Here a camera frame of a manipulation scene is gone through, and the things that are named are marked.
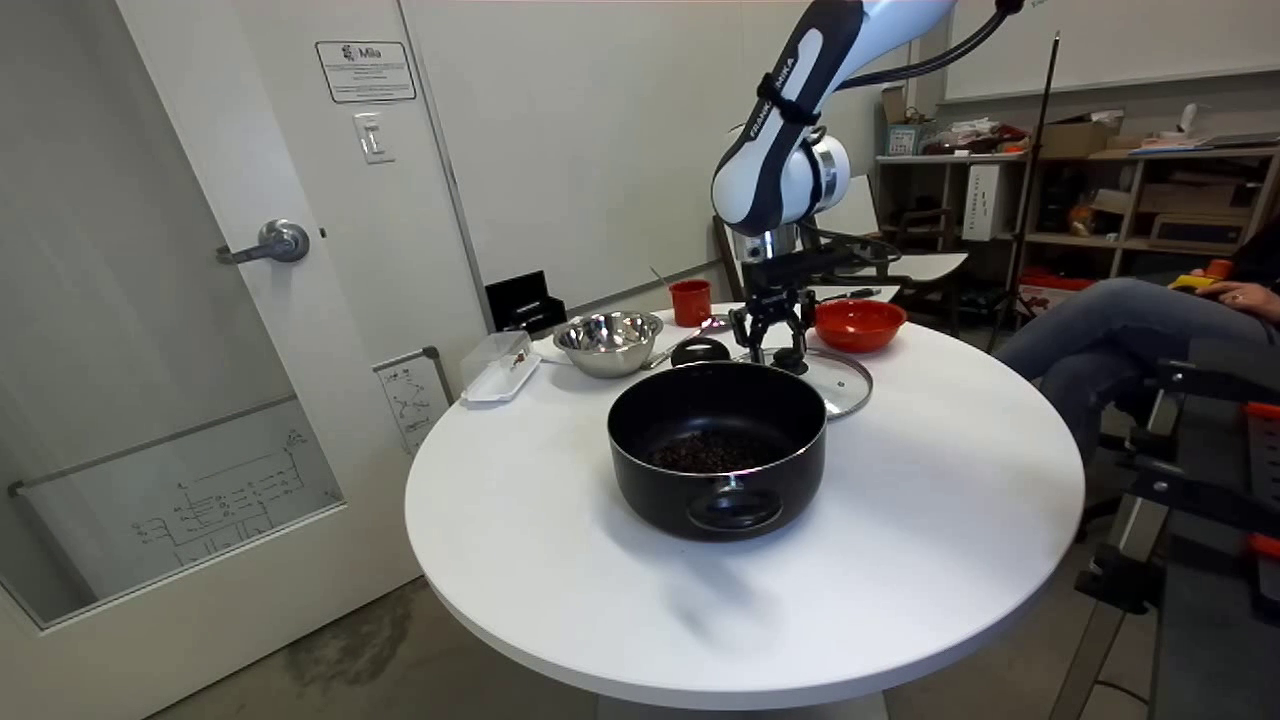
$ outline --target pot handle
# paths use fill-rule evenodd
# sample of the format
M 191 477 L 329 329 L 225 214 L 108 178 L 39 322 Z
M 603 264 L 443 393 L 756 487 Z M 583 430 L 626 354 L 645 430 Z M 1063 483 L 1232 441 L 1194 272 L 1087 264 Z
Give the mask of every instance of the pot handle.
M 785 503 L 764 493 L 714 493 L 698 511 L 685 522 L 698 531 L 741 537 L 771 527 L 785 515 Z
M 672 364 L 728 361 L 728 349 L 711 336 L 688 336 L 672 349 Z

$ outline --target black pot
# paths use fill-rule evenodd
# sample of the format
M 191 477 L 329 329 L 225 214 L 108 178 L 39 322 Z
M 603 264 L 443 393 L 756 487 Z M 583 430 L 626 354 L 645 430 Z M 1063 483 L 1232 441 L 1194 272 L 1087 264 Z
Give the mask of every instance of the black pot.
M 825 477 L 825 398 L 760 364 L 685 364 L 607 407 L 624 502 L 672 537 L 741 539 L 796 522 Z

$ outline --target table leg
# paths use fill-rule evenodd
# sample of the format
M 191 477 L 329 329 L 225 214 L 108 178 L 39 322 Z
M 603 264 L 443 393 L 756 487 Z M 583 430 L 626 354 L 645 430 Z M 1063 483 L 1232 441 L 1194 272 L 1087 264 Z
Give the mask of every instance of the table leg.
M 860 696 L 847 704 L 825 708 L 786 708 L 786 712 L 675 712 L 675 708 L 649 708 L 649 704 L 620 704 L 600 700 L 594 720 L 886 720 L 882 696 Z

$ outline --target cardboard box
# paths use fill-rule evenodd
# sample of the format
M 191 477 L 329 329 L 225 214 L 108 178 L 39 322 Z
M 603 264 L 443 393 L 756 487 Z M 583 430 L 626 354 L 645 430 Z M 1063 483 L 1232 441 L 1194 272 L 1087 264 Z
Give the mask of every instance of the cardboard box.
M 1177 180 L 1177 183 L 1144 183 L 1136 214 L 1157 215 L 1232 215 L 1245 214 L 1234 205 L 1234 180 Z
M 1117 194 L 1117 187 L 1097 187 L 1087 209 L 1090 214 L 1112 214 L 1112 215 L 1124 215 L 1131 205 L 1131 194 Z
M 1048 125 L 1041 158 L 1090 158 L 1112 149 L 1117 130 L 1112 125 Z

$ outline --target metal pole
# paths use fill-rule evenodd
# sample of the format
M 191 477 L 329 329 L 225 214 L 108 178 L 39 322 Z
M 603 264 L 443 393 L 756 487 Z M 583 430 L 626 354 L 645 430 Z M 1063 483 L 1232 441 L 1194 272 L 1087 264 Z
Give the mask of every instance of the metal pole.
M 1048 116 L 1048 95 L 1050 95 L 1050 75 L 1054 75 L 1054 51 L 1061 51 L 1061 38 L 1050 38 L 1050 43 L 1048 43 L 1048 71 L 1043 71 L 1041 109 L 1034 109 L 1034 134 L 1030 134 L 1030 149 L 1026 149 L 1026 163 L 1024 163 L 1024 187 L 1018 187 L 1014 219 L 1011 219 L 1011 249 L 1008 249 L 1008 268 L 1002 268 L 1008 329 L 1014 329 L 1014 283 L 1024 276 L 1026 215 L 1030 215 L 1030 187 L 1034 187 L 1034 172 L 1041 172 L 1043 116 Z

